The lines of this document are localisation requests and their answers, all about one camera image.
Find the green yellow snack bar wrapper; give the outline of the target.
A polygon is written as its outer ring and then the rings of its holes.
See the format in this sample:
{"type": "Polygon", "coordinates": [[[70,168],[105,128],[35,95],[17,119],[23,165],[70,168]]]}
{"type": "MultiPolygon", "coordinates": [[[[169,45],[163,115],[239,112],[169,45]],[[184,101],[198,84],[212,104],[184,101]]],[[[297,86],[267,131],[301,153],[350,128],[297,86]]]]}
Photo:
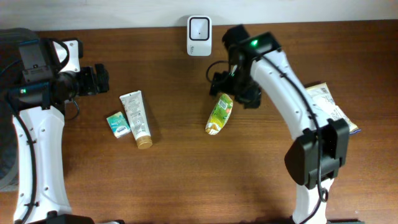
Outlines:
{"type": "Polygon", "coordinates": [[[223,93],[208,118],[205,132],[209,135],[218,134],[226,125],[233,109],[233,100],[223,93]]]}

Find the white cosmetic tube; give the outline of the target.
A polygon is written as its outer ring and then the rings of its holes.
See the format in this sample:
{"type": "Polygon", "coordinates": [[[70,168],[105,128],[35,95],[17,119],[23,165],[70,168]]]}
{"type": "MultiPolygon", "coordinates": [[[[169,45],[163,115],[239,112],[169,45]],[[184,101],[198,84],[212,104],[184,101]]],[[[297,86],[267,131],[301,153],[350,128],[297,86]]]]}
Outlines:
{"type": "Polygon", "coordinates": [[[132,134],[138,149],[148,149],[153,145],[147,121],[142,92],[140,90],[119,97],[124,107],[132,134]]]}

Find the teal tissue pack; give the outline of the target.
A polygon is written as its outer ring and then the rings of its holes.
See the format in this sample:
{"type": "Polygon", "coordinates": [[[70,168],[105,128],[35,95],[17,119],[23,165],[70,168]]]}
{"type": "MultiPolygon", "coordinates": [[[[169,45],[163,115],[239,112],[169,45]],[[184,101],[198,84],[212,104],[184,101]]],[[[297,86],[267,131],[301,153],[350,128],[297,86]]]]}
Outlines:
{"type": "Polygon", "coordinates": [[[122,112],[117,112],[106,118],[114,136],[120,138],[131,132],[131,128],[122,112]]]}

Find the large yellow white snack bag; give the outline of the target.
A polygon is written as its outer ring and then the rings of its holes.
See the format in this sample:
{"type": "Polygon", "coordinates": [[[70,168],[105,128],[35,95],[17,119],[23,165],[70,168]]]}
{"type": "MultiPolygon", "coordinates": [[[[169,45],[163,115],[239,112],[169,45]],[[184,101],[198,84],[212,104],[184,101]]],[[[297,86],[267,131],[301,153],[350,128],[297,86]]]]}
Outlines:
{"type": "Polygon", "coordinates": [[[335,103],[325,82],[307,87],[306,91],[312,97],[314,102],[317,103],[324,112],[330,115],[333,120],[336,121],[338,119],[344,119],[348,123],[350,135],[359,133],[361,131],[361,129],[359,129],[358,126],[354,124],[343,112],[343,110],[335,103]]]}

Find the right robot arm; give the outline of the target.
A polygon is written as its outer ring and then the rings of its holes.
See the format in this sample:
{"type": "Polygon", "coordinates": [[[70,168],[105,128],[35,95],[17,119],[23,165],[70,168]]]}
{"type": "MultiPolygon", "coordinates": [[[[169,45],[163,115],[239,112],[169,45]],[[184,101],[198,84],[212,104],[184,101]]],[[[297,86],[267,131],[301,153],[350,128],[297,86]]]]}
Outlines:
{"type": "Polygon", "coordinates": [[[228,70],[210,79],[209,94],[226,93],[245,108],[258,108],[265,92],[283,117],[293,143],[284,162],[296,183],[289,223],[329,223],[326,205],[346,163],[349,126],[334,120],[306,91],[271,32],[251,37],[244,26],[226,31],[222,43],[228,70]]]}

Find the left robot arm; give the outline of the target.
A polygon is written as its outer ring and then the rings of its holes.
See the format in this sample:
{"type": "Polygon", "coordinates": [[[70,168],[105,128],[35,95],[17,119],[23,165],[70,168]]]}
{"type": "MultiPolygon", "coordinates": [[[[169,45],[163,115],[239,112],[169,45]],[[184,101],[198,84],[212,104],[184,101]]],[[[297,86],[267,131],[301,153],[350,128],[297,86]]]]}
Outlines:
{"type": "Polygon", "coordinates": [[[19,44],[23,81],[6,90],[18,146],[19,188],[14,223],[93,223],[74,215],[62,163],[65,104],[109,90],[104,65],[81,67],[83,44],[32,39],[19,44]]]}

